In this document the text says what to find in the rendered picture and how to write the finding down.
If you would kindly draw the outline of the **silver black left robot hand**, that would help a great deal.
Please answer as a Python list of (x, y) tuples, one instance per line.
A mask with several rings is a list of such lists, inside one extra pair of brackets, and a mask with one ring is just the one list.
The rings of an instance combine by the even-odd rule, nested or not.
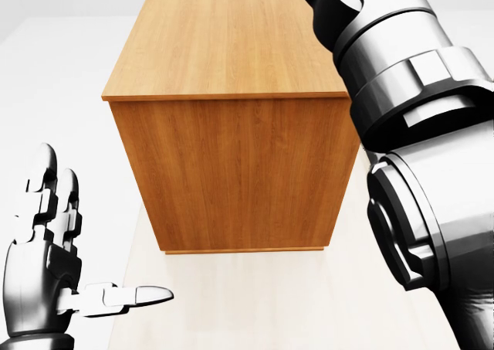
[(20, 195), (15, 235), (7, 252), (3, 304), (8, 335), (63, 333), (73, 314), (99, 318), (162, 304), (174, 293), (159, 286), (79, 287), (83, 263), (74, 244), (82, 232), (76, 173), (58, 172), (51, 145), (42, 143)]

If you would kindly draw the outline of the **wooden cabinet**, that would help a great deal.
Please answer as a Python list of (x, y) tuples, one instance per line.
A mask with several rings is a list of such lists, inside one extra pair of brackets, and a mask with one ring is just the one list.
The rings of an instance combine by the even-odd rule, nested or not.
[(304, 0), (145, 0), (102, 98), (165, 253), (330, 243), (360, 141)]

